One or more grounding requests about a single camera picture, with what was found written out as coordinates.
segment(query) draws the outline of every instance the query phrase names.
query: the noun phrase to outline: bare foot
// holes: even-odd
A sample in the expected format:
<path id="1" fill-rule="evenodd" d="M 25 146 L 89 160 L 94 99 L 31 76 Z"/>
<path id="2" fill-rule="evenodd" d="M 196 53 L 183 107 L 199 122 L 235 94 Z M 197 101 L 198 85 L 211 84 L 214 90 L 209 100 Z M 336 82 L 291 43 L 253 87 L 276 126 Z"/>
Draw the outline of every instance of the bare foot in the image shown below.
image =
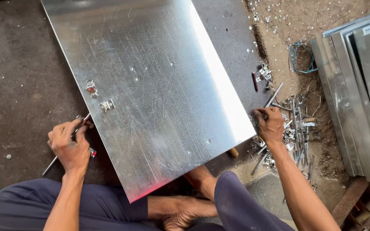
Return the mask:
<path id="1" fill-rule="evenodd" d="M 218 179 L 211 175 L 205 165 L 197 167 L 184 176 L 203 196 L 211 201 L 214 200 L 215 186 Z"/>
<path id="2" fill-rule="evenodd" d="M 161 218 L 166 231 L 184 231 L 196 218 L 211 218 L 218 216 L 212 201 L 195 197 L 174 196 L 172 213 Z"/>

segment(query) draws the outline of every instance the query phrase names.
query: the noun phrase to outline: wooden plank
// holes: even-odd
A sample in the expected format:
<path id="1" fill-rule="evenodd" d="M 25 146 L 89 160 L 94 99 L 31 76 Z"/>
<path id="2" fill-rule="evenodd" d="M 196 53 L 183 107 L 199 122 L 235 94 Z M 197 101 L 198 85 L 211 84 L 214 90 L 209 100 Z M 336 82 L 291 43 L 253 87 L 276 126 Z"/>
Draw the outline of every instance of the wooden plank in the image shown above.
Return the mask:
<path id="1" fill-rule="evenodd" d="M 339 200 L 338 204 L 332 210 L 332 217 L 338 226 L 341 226 L 351 209 L 355 206 L 363 192 L 368 187 L 369 182 L 364 177 L 355 179 L 345 194 Z"/>

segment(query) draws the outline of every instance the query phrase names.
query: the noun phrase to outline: concrete floor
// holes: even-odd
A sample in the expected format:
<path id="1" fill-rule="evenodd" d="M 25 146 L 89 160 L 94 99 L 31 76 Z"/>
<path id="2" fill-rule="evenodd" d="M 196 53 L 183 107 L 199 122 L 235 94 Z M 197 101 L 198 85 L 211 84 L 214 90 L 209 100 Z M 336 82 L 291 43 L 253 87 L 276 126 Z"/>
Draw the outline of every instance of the concrete floor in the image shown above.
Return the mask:
<path id="1" fill-rule="evenodd" d="M 264 81 L 255 93 L 251 73 L 260 58 L 248 29 L 249 19 L 239 0 L 194 0 L 195 7 L 247 113 L 263 107 L 270 96 Z M 88 113 L 67 62 L 38 0 L 0 1 L 0 189 L 35 179 L 54 158 L 46 144 L 47 133 L 57 124 Z M 89 134 L 98 151 L 90 161 L 85 183 L 118 185 L 119 180 L 95 129 Z M 206 165 L 214 175 L 249 158 L 250 141 Z M 46 175 L 60 181 L 59 162 Z M 179 178 L 154 192 L 186 194 L 191 189 Z"/>

